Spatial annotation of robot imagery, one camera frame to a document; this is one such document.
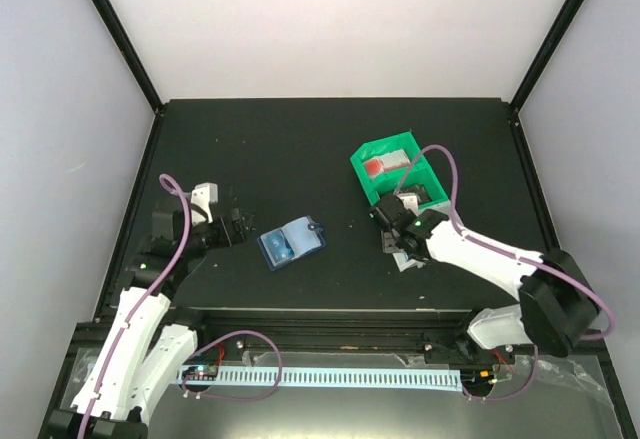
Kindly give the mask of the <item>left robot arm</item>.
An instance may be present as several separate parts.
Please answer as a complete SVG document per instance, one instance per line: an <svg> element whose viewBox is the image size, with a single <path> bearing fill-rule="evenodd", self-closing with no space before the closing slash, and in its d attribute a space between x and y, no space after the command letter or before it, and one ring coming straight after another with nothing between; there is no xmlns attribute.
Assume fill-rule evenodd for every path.
<svg viewBox="0 0 640 439"><path fill-rule="evenodd" d="M51 412L48 438L144 438L160 398L189 356L202 358L215 335L202 313L170 308L190 262L250 237L254 212L167 199L124 270L118 308L94 368L70 406Z"/></svg>

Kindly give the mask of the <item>blue card holder wallet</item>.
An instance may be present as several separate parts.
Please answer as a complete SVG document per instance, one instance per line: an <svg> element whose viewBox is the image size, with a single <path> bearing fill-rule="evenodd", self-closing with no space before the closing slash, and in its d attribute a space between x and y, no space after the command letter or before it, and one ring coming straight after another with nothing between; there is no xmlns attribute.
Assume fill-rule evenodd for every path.
<svg viewBox="0 0 640 439"><path fill-rule="evenodd" d="M286 267L326 246L323 225L313 220L310 216L302 216L273 230L276 229L281 229L284 232L295 256L292 260L280 264L279 266L273 266L262 243L262 238L270 231L261 234L257 239L257 244L260 247L268 267L272 271Z"/></svg>

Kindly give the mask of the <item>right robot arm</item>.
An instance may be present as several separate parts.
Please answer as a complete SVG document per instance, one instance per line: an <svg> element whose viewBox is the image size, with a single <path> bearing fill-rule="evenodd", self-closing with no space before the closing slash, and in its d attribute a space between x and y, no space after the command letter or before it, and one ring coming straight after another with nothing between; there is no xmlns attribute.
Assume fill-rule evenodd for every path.
<svg viewBox="0 0 640 439"><path fill-rule="evenodd" d="M516 300L482 309L457 333L456 353L467 362L507 345L535 345L566 357L603 310L574 258L561 249L509 247L460 226L451 215L433 209L415 214L393 194L375 203L369 216L409 258L455 266Z"/></svg>

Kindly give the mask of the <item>blue credit card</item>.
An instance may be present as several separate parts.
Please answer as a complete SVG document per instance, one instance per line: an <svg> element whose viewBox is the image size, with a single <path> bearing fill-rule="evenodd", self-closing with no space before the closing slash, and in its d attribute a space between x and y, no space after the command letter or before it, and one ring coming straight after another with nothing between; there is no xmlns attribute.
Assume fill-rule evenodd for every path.
<svg viewBox="0 0 640 439"><path fill-rule="evenodd" d="M292 260L295 256L286 235L281 229L266 233L262 238L262 243L273 266L279 266Z"/></svg>

